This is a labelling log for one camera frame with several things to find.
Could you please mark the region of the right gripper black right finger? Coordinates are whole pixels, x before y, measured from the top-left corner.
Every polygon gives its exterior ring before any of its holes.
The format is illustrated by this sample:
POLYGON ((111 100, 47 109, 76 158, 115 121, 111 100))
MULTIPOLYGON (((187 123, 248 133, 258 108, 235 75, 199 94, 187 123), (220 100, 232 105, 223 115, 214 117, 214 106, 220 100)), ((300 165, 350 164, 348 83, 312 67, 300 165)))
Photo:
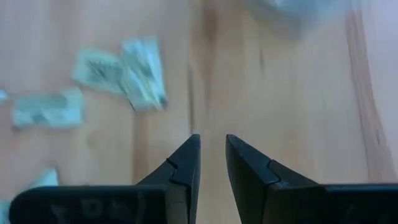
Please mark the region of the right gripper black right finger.
POLYGON ((396 184, 319 184, 232 134, 226 161, 244 224, 397 223, 396 184))

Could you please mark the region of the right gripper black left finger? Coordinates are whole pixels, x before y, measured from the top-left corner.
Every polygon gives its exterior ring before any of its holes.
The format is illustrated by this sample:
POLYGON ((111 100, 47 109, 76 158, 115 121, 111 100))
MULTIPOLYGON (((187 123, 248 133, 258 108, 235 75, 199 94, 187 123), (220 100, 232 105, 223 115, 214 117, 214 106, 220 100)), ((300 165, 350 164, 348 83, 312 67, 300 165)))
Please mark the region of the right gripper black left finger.
POLYGON ((36 187, 12 202, 18 223, 188 223, 197 219, 200 135, 191 135, 135 185, 36 187))

